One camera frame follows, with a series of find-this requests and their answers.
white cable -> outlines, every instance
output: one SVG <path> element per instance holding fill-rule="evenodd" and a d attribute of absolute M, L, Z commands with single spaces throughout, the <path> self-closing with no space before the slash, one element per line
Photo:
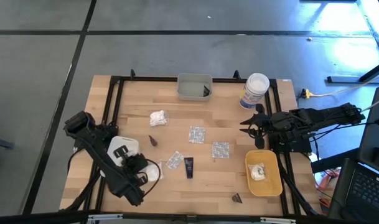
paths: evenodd
<path fill-rule="evenodd" d="M 346 88 L 346 89 L 343 89 L 343 90 L 335 91 L 335 92 L 332 92 L 332 93 L 325 93 L 325 94 L 321 94 L 321 95 L 310 93 L 310 96 L 318 96 L 318 97 L 322 97 L 322 96 L 330 96 L 330 95 L 333 95 L 333 94 L 336 94 L 336 93 L 341 93 L 341 92 L 344 92 L 344 91 L 349 91 L 349 90 L 353 90 L 353 89 L 355 89 L 355 88 L 359 88 L 359 87 L 361 87 L 361 86 L 364 86 L 364 85 L 369 84 L 369 83 L 371 83 L 371 82 L 374 82 L 374 81 L 376 81 L 376 80 L 379 80 L 379 77 L 374 78 L 374 79 L 372 79 L 372 80 L 369 80 L 369 81 L 367 81 L 367 82 L 365 82 L 365 83 L 363 83 L 363 84 L 356 85 L 356 86 L 353 86 L 353 87 L 350 87 L 350 88 Z"/>
<path fill-rule="evenodd" d="M 362 113 L 362 112 L 364 112 L 364 111 L 366 111 L 366 110 L 369 110 L 370 108 L 372 108 L 372 107 L 376 106 L 377 104 L 379 104 L 379 101 L 377 101 L 376 103 L 374 103 L 374 104 L 370 105 L 369 107 L 367 107 L 367 108 L 365 108 L 365 109 L 361 110 L 361 113 Z"/>

yellow tray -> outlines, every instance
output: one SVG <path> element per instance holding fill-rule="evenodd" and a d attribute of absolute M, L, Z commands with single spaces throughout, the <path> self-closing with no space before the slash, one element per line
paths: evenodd
<path fill-rule="evenodd" d="M 264 164 L 265 179 L 253 180 L 249 165 Z M 278 196 L 282 193 L 282 182 L 279 174 L 278 161 L 275 153 L 269 150 L 254 150 L 247 152 L 246 159 L 247 185 L 255 196 Z"/>

concrete floor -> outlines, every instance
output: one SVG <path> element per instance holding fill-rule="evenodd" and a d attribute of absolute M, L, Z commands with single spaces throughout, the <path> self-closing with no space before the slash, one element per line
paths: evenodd
<path fill-rule="evenodd" d="M 90 0 L 0 0 L 0 29 L 82 28 Z M 356 3 L 298 0 L 98 1 L 90 30 L 311 30 L 367 32 Z M 379 23 L 373 24 L 379 31 Z M 372 34 L 366 37 L 140 35 L 87 36 L 61 122 L 84 109 L 93 75 L 176 76 L 209 73 L 243 78 L 261 72 L 290 78 L 296 93 L 327 93 L 351 85 L 326 84 L 329 75 L 360 76 L 379 64 Z M 0 215 L 19 213 L 21 200 L 50 124 L 78 36 L 0 35 Z M 303 108 L 346 102 L 365 108 L 375 88 L 368 85 L 325 98 L 299 100 Z M 58 209 L 73 141 L 62 131 L 52 148 L 34 212 Z M 359 145 L 363 127 L 341 129 L 318 141 L 321 157 Z"/>

container lid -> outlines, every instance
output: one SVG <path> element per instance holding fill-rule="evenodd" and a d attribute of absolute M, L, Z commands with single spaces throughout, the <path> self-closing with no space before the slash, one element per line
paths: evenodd
<path fill-rule="evenodd" d="M 249 165 L 264 164 L 265 179 L 253 180 Z M 275 153 L 269 150 L 254 150 L 247 152 L 246 159 L 247 185 L 255 196 L 278 196 L 282 193 L 282 182 L 279 174 L 278 160 Z"/>
<path fill-rule="evenodd" d="M 246 87 L 252 93 L 263 95 L 269 88 L 269 79 L 261 73 L 253 73 L 247 79 Z"/>

wooden table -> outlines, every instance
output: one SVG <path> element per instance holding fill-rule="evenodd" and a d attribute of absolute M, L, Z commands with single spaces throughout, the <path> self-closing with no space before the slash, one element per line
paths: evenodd
<path fill-rule="evenodd" d="M 94 76 L 85 111 L 91 113 L 98 124 L 101 121 L 108 92 L 110 76 Z M 290 80 L 277 80 L 283 111 L 297 108 Z M 125 81 L 119 109 L 119 136 L 137 139 L 145 157 L 162 161 L 164 178 L 138 206 L 131 206 L 125 197 L 118 198 L 105 188 L 102 211 L 133 213 L 179 213 L 207 215 L 282 215 L 279 197 L 256 197 L 246 183 L 245 155 L 257 150 L 254 139 L 239 129 L 241 121 L 250 118 L 254 110 L 239 105 L 242 83 L 213 83 L 209 102 L 181 101 L 177 97 L 176 82 Z M 270 89 L 272 109 L 275 112 L 273 92 Z M 149 126 L 153 111 L 167 110 L 167 126 Z M 204 144 L 188 142 L 190 126 L 206 128 Z M 148 134 L 158 141 L 151 146 Z M 213 142 L 229 142 L 230 158 L 211 157 Z M 194 178 L 187 179 L 183 163 L 176 169 L 166 167 L 171 155 L 179 151 L 194 158 Z M 321 212 L 315 182 L 309 161 L 300 153 L 291 153 L 296 185 L 314 210 Z M 92 159 L 86 151 L 72 160 L 60 208 L 69 206 L 88 182 Z M 141 187 L 148 190 L 153 183 Z M 293 213 L 291 194 L 286 186 L 289 211 Z M 95 207 L 94 190 L 91 207 Z M 239 193 L 243 204 L 231 197 Z"/>

